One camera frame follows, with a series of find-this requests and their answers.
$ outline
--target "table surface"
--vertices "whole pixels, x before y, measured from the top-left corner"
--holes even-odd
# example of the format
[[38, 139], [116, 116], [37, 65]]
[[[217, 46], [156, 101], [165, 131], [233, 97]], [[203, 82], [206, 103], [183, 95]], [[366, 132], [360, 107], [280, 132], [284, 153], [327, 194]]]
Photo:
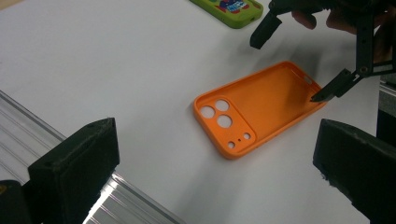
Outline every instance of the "table surface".
[[0, 11], [0, 89], [66, 136], [116, 118], [118, 172], [187, 223], [368, 223], [312, 156], [321, 119], [375, 134], [378, 78], [236, 161], [191, 109], [196, 96], [281, 61], [321, 86], [353, 70], [355, 36], [327, 28], [327, 15], [313, 31], [283, 15], [256, 50], [258, 21], [234, 30], [188, 0], [26, 0]]

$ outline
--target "white surface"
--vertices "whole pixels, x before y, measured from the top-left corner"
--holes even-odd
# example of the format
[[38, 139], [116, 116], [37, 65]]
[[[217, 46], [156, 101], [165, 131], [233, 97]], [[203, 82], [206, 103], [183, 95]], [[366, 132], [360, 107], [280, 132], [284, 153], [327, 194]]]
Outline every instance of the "white surface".
[[[264, 14], [268, 11], [268, 1]], [[193, 118], [206, 91], [280, 61], [320, 85], [353, 69], [355, 37], [290, 15], [261, 49], [183, 1], [25, 0], [0, 11], [0, 89], [65, 135], [118, 124], [118, 172], [187, 223], [368, 223], [312, 165], [320, 120], [375, 133], [378, 79], [226, 161]]]

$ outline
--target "human hand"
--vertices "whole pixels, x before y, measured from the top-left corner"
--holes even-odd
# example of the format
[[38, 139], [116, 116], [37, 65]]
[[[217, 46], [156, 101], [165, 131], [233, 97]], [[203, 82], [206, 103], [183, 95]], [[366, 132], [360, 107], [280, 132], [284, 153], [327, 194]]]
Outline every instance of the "human hand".
[[[353, 35], [357, 33], [356, 27], [347, 22], [341, 8], [332, 9], [326, 24], [329, 28], [349, 32]], [[301, 11], [292, 11], [292, 17], [308, 29], [314, 29], [317, 26], [316, 18], [311, 14], [305, 14]], [[375, 16], [374, 38], [374, 63], [384, 62], [391, 59], [392, 53], [392, 36], [395, 25], [396, 8], [387, 6], [386, 10]]]

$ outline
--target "orange phone case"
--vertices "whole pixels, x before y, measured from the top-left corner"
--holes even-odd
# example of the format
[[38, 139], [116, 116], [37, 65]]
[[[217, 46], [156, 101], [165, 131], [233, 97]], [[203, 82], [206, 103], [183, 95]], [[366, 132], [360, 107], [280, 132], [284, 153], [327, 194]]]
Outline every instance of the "orange phone case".
[[310, 102], [320, 89], [283, 62], [198, 96], [193, 111], [219, 152], [237, 159], [325, 106]]

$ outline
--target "green phone case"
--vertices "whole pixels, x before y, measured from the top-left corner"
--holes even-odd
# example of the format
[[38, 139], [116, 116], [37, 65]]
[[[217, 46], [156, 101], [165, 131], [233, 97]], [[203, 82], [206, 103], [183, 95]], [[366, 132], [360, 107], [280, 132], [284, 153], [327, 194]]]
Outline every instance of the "green phone case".
[[234, 29], [242, 28], [262, 15], [262, 5], [254, 0], [191, 0]]

